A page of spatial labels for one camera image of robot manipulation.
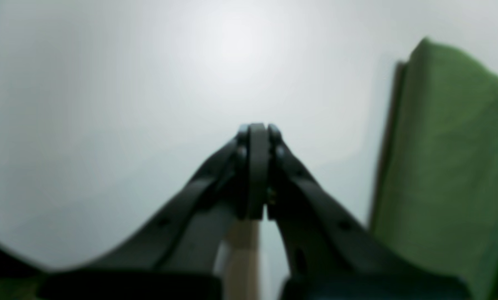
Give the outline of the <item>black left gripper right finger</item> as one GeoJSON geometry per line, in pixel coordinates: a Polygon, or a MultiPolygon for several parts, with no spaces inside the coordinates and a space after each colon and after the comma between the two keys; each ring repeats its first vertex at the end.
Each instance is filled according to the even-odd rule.
{"type": "Polygon", "coordinates": [[[269,125],[268,215],[284,243],[291,275],[282,300],[469,300],[457,277],[436,275],[378,242],[312,177],[269,125]]]}

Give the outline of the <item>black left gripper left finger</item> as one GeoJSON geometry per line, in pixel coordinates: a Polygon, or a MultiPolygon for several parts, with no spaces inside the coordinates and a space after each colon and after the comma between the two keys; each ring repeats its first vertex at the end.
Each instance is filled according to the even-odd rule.
{"type": "Polygon", "coordinates": [[[238,220],[260,220],[267,200],[269,133],[242,125],[176,196],[116,249],[51,275],[42,300],[220,300],[214,265],[238,220]]]}

